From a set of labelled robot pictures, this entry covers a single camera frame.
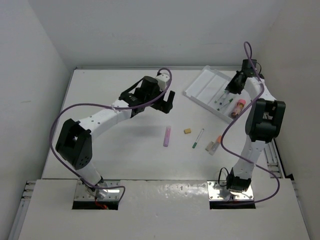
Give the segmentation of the blue capped white pen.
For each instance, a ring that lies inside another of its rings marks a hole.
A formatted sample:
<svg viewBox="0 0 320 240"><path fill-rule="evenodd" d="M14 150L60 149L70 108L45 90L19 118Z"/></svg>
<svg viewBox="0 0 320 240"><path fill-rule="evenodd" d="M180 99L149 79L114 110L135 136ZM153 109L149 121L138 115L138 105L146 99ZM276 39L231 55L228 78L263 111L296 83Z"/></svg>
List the blue capped white pen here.
<svg viewBox="0 0 320 240"><path fill-rule="evenodd" d="M221 98L220 101L219 101L219 105L222 105L223 102L225 101L225 99Z"/></svg>

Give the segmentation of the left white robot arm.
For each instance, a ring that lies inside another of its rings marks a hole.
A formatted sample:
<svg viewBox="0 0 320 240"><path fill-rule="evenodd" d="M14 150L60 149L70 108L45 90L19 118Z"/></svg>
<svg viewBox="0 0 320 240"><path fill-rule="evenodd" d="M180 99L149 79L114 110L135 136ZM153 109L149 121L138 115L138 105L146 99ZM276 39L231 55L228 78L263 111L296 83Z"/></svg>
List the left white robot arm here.
<svg viewBox="0 0 320 240"><path fill-rule="evenodd" d="M175 92L169 91L167 100L164 96L171 82L170 73L144 76L123 91L112 105L86 118L70 118L63 123L55 150L89 189L104 188L103 177L91 162L94 140L118 123L142 113L147 107L168 114L173 108Z"/></svg>

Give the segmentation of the pink highlighter stick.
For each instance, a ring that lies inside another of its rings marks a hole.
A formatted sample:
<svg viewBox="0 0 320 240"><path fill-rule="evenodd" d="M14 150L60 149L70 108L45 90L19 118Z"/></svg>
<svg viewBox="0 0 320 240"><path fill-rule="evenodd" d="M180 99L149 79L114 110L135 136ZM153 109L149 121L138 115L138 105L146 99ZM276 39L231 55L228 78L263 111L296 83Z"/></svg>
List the pink highlighter stick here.
<svg viewBox="0 0 320 240"><path fill-rule="evenodd" d="M168 147L169 146L169 141L170 141L170 136L171 136L171 126L167 126L165 129L165 134L164 134L164 139L163 139L163 146Z"/></svg>

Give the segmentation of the pink capped clear tube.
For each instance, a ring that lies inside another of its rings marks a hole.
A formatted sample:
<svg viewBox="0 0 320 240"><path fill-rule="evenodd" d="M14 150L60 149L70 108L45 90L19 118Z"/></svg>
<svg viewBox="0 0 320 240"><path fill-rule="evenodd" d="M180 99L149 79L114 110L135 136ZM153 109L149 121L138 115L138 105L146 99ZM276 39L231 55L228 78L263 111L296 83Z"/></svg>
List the pink capped clear tube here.
<svg viewBox="0 0 320 240"><path fill-rule="evenodd" d="M244 99L239 99L235 107L231 111L230 117L232 119L235 119L236 117L238 117L242 112L243 108L245 107L245 105L246 105L246 101Z"/></svg>

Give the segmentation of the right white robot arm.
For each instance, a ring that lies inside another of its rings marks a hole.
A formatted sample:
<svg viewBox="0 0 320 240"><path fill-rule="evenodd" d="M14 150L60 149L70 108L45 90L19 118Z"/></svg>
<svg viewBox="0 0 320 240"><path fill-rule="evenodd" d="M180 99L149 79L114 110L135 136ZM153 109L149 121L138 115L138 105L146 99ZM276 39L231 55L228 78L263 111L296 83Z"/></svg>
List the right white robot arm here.
<svg viewBox="0 0 320 240"><path fill-rule="evenodd" d="M262 74L256 74L255 59L244 59L226 90L240 94L245 90L251 100L245 123L246 141L237 163L226 178L226 188L232 192L245 192L251 185L253 170L268 143L278 137L286 104L276 100L269 92Z"/></svg>

